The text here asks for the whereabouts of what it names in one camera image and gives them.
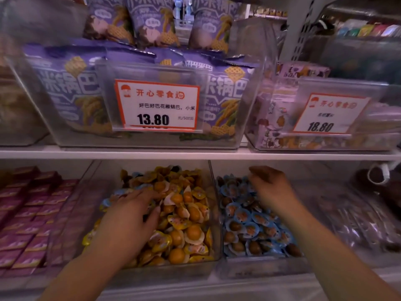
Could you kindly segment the person's right hand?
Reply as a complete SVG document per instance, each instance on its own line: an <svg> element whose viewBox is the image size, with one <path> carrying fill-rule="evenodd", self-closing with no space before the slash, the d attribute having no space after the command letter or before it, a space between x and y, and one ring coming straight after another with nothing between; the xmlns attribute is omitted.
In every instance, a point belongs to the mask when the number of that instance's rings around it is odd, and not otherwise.
<svg viewBox="0 0 401 301"><path fill-rule="evenodd" d="M261 197L259 199L263 206L273 210L280 217L288 216L290 211L300 204L284 172L275 168L273 168L273 199L270 202L263 202Z"/></svg>

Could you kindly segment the person's left hand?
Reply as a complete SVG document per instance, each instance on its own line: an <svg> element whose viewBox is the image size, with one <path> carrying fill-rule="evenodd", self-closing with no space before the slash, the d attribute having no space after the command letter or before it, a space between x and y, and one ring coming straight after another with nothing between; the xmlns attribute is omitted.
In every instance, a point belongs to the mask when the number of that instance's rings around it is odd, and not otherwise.
<svg viewBox="0 0 401 301"><path fill-rule="evenodd" d="M143 220L143 216L147 215L148 218L154 209L152 208L147 214L149 204L152 200L161 198L162 194L147 189L137 190L120 197L103 216L91 244L111 244L113 247L122 245L132 252L129 261L135 258L150 239L144 236L146 220Z"/></svg>

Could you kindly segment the person's right forearm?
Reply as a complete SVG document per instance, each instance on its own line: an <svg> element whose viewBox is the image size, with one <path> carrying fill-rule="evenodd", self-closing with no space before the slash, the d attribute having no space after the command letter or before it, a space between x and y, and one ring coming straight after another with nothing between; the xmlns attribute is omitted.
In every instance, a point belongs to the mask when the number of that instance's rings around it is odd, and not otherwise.
<svg viewBox="0 0 401 301"><path fill-rule="evenodd" d="M353 251L296 198L272 208L293 233L329 301L401 301Z"/></svg>

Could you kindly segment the person's left forearm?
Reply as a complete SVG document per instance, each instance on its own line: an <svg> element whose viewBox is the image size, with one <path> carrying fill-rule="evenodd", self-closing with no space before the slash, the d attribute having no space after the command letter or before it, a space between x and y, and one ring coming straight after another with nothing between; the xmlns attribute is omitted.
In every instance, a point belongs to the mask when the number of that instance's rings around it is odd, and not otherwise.
<svg viewBox="0 0 401 301"><path fill-rule="evenodd" d="M63 268L37 301L95 301L131 255L122 245L93 243Z"/></svg>

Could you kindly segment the pile of orange wrapped snacks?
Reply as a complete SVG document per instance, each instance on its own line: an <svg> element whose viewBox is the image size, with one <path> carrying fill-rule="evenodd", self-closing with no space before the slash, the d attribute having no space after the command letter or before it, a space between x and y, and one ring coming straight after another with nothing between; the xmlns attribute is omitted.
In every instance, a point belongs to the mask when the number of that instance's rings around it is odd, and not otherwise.
<svg viewBox="0 0 401 301"><path fill-rule="evenodd" d="M156 230L125 268L214 261L210 201L200 169L158 166L132 173L122 169L119 176L122 186L101 202L102 214L135 190L155 190L163 195L149 203L143 216L146 221L154 207L161 208Z"/></svg>

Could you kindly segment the pile of blue wrapped snacks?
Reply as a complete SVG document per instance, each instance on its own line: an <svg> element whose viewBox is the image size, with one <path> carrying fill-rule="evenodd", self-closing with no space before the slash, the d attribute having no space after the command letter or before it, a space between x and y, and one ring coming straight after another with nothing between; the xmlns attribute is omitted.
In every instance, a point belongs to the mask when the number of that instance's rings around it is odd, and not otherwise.
<svg viewBox="0 0 401 301"><path fill-rule="evenodd" d="M280 218L262 207L247 176L217 176L215 183L223 219L223 252L227 258L303 257Z"/></svg>

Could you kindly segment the white shelf board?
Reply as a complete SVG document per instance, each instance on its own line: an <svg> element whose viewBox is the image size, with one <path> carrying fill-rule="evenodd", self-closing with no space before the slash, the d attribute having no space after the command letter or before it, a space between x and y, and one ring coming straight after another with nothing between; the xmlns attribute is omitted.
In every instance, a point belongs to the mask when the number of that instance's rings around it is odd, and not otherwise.
<svg viewBox="0 0 401 301"><path fill-rule="evenodd" d="M375 270L401 292L401 267ZM128 287L114 282L98 301L328 301L313 274L208 280ZM0 278L0 301L33 301L49 282L45 276Z"/></svg>
<svg viewBox="0 0 401 301"><path fill-rule="evenodd" d="M75 160L238 160L238 161L385 161L401 162L401 150L388 152L187 150L145 148L61 148L56 145L1 147L0 159Z"/></svg>

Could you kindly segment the large clear plastic bin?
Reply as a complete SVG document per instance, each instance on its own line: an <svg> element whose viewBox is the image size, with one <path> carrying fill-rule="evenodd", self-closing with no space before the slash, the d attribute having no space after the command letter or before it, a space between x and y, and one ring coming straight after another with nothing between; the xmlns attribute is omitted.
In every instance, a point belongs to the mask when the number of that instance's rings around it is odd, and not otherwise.
<svg viewBox="0 0 401 301"><path fill-rule="evenodd" d="M175 48L138 50L82 39L72 45L26 45L6 61L53 141L64 148L236 149L250 124L266 73L277 63L274 27L265 18L235 21L228 54ZM95 65L100 60L208 70L206 131L113 131Z"/></svg>

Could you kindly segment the white orange-bordered price tag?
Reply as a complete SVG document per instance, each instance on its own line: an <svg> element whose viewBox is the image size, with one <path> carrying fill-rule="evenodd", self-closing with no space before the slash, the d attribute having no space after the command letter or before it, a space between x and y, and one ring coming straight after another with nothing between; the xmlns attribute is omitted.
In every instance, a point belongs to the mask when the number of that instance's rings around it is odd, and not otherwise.
<svg viewBox="0 0 401 301"><path fill-rule="evenodd" d="M116 79L114 90L123 130L202 130L200 86Z"/></svg>
<svg viewBox="0 0 401 301"><path fill-rule="evenodd" d="M311 93L293 127L294 133L350 135L370 97Z"/></svg>

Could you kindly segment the pile of dark clear-wrapped snacks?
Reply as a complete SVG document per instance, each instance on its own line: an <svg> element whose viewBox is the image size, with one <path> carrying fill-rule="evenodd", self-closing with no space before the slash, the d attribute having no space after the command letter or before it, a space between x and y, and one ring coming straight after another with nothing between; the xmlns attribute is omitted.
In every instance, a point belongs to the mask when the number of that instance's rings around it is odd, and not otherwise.
<svg viewBox="0 0 401 301"><path fill-rule="evenodd" d="M383 185L367 179L367 168L349 181L321 179L315 202L329 228L350 248L401 253L401 222L381 197Z"/></svg>

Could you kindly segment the rows of pink packets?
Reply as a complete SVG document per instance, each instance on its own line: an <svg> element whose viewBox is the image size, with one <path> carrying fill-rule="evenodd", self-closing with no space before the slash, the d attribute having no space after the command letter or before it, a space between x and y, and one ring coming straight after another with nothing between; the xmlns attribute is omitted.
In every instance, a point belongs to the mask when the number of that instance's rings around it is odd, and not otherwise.
<svg viewBox="0 0 401 301"><path fill-rule="evenodd" d="M0 170L0 279L44 273L50 237L66 221L58 214L79 183L37 166Z"/></svg>

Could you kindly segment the pile of purple snack bags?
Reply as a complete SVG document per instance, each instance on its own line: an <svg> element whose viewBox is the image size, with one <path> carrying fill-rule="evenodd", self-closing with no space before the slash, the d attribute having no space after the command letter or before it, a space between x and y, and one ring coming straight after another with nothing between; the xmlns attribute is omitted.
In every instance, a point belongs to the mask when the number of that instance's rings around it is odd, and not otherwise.
<svg viewBox="0 0 401 301"><path fill-rule="evenodd" d="M237 3L196 1L192 49L173 0L88 0L82 38L23 46L21 82L58 145L238 148L263 59L227 55Z"/></svg>

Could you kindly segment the grey perforated shelf upright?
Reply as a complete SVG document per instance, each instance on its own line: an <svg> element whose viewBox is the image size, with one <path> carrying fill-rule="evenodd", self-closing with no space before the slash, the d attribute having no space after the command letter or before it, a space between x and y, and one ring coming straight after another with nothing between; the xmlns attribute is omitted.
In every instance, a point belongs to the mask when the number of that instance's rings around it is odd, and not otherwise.
<svg viewBox="0 0 401 301"><path fill-rule="evenodd" d="M297 61L311 22L315 0L289 0L287 32L279 61Z"/></svg>

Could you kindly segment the row of colourful boxes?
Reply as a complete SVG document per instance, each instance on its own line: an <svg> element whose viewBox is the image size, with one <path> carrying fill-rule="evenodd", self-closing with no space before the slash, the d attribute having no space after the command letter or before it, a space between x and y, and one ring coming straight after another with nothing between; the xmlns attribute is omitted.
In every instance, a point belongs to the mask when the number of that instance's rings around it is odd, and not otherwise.
<svg viewBox="0 0 401 301"><path fill-rule="evenodd" d="M338 37L379 37L379 38L400 38L401 25L398 24L361 24L361 23L344 23L337 32Z"/></svg>

